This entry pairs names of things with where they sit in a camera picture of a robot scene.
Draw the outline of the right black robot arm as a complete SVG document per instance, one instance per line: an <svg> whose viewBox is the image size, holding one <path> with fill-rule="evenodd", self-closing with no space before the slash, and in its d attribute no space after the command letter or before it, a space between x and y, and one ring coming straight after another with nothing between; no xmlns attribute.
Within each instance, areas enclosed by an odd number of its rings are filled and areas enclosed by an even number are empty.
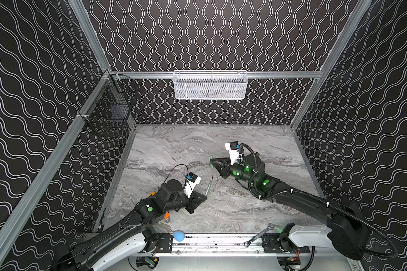
<svg viewBox="0 0 407 271"><path fill-rule="evenodd" d="M233 177L245 183L246 189L258 200L286 205L321 222L331 229L326 237L332 246L352 260L360 260L365 254L384 258L393 258L398 254L390 238L367 222L357 206L344 205L298 190L268 175L264 162L258 157L247 155L242 163L232 163L230 158L210 158L210 164L222 178ZM372 233L386 241L390 246L388 252L367 249Z"/></svg>

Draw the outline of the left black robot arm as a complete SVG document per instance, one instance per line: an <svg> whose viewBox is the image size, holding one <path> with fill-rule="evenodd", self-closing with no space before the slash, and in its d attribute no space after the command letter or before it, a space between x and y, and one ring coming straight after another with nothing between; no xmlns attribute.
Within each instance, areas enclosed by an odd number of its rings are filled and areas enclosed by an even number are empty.
<svg viewBox="0 0 407 271"><path fill-rule="evenodd" d="M205 194L196 191L186 195L181 182L169 180L107 230L77 245L60 245L50 270L104 271L128 256L151 252L158 241L154 224L162 221L169 211L184 208L193 214L206 200Z"/></svg>

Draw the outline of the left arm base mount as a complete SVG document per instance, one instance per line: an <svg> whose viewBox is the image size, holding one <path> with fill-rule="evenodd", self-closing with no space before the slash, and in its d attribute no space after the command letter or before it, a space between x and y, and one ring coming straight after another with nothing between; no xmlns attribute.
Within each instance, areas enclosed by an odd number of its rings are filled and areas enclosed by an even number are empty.
<svg viewBox="0 0 407 271"><path fill-rule="evenodd" d="M140 254L169 254L172 252L174 237L169 233L156 233L150 237Z"/></svg>

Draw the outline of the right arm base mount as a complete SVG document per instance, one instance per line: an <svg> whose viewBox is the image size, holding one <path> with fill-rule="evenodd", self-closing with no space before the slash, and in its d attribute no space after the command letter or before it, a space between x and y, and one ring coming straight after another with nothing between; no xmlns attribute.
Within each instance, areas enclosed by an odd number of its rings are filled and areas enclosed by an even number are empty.
<svg viewBox="0 0 407 271"><path fill-rule="evenodd" d="M279 233L264 234L262 247L265 254L309 254L309 247L298 247L288 237Z"/></svg>

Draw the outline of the green pen cap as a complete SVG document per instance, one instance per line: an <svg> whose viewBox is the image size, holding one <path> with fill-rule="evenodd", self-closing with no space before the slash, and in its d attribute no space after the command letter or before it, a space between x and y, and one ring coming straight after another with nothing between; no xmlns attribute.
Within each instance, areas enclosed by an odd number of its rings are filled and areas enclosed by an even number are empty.
<svg viewBox="0 0 407 271"><path fill-rule="evenodd" d="M209 165L210 165L210 168L211 168L211 169L214 169L214 165L213 165L212 161L213 161L213 156L211 155L211 156L209 157Z"/></svg>

